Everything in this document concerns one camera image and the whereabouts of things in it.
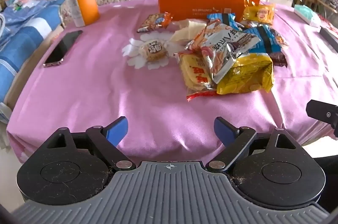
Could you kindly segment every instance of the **logo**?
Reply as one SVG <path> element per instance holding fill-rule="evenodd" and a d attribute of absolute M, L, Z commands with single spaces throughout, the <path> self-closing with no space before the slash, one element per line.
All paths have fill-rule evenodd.
<path fill-rule="evenodd" d="M 166 168 L 168 168 L 169 170 L 175 168 L 176 166 L 174 166 L 173 164 L 168 164 L 166 165 Z"/>

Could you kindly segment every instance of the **orange and white cup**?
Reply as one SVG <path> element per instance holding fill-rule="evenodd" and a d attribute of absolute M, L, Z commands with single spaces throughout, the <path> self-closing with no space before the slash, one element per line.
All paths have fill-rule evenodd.
<path fill-rule="evenodd" d="M 75 26 L 84 27 L 100 18 L 96 0 L 67 0 Z"/>

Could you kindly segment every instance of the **screw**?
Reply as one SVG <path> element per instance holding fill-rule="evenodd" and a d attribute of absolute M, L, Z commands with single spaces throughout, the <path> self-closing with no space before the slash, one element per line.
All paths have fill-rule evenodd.
<path fill-rule="evenodd" d="M 225 167 L 225 163 L 222 161 L 214 160 L 214 161 L 209 162 L 209 167 L 212 169 L 219 170 Z"/>
<path fill-rule="evenodd" d="M 131 166 L 132 162 L 130 162 L 129 160 L 121 160 L 116 163 L 116 167 L 120 169 L 128 169 L 131 168 Z"/>

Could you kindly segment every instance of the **blue striped blanket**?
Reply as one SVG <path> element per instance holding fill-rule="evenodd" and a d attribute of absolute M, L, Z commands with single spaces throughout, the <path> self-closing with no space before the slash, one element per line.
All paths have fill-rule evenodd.
<path fill-rule="evenodd" d="M 43 40 L 61 24 L 59 9 L 63 2 L 49 1 L 37 14 L 23 21 L 15 34 L 0 42 L 0 122 L 9 121 L 11 110 L 3 102 L 16 74 Z"/>

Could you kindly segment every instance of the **pink tablecloth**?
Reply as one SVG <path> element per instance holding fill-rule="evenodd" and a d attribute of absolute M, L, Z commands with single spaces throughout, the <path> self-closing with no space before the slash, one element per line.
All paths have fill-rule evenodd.
<path fill-rule="evenodd" d="M 100 20 L 83 28 L 61 66 L 43 68 L 44 57 L 25 86 L 7 127 L 21 161 L 59 127 L 84 131 L 122 115 L 129 131 L 119 149 L 135 162 L 210 160 L 222 149 L 213 132 L 217 116 L 259 132 L 284 126 L 300 143 L 332 135 L 329 125 L 307 117 L 305 107 L 310 99 L 338 103 L 338 57 L 291 8 L 278 6 L 274 19 L 290 44 L 285 51 L 289 67 L 275 68 L 270 93 L 191 102 L 175 59 L 148 65 L 138 55 L 143 41 L 171 36 L 168 31 L 136 33 L 149 14 L 158 12 L 157 0 L 105 5 L 100 12 Z M 70 26 L 60 38 L 73 30 Z"/>

